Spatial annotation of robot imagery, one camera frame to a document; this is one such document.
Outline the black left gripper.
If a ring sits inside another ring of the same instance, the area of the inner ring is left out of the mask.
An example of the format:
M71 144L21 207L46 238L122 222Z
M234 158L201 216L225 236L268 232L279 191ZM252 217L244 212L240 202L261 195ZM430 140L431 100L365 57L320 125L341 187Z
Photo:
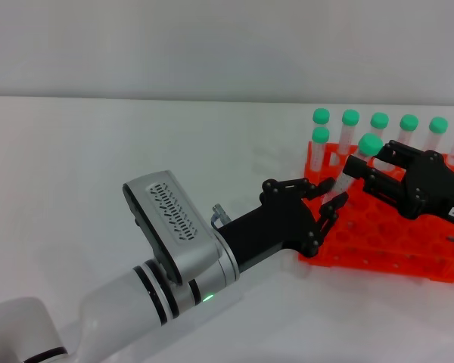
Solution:
M261 206L219 228L238 269L246 271L281 250L293 250L308 259L315 257L338 220L338 210L346 204L348 193L322 204L317 220L303 200L327 194L334 183L334 178L318 184L308 178L265 180Z

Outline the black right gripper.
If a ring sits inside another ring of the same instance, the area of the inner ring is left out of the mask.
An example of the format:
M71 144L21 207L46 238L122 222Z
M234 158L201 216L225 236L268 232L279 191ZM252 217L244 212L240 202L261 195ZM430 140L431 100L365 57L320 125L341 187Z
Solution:
M343 173L360 180L365 193L400 209L400 215L407 219L432 215L454 224L454 171L442 154L390 140L377 159L406 172L387 174L350 155Z

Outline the orange test tube rack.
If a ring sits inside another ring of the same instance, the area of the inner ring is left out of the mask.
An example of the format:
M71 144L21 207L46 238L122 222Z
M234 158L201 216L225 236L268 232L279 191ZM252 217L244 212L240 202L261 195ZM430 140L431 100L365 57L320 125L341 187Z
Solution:
M310 170L306 161L306 177L320 181L337 178L347 157L340 164L330 163L335 146L325 149L320 172ZM447 155L442 154L445 162ZM385 173L405 169L392 166L373 156L368 164ZM454 166L446 165L454 171ZM354 181L345 191L347 204L325 239L313 265L337 266L377 271L432 281L454 283L454 224L432 215L411 220L396 209L362 190L362 182Z

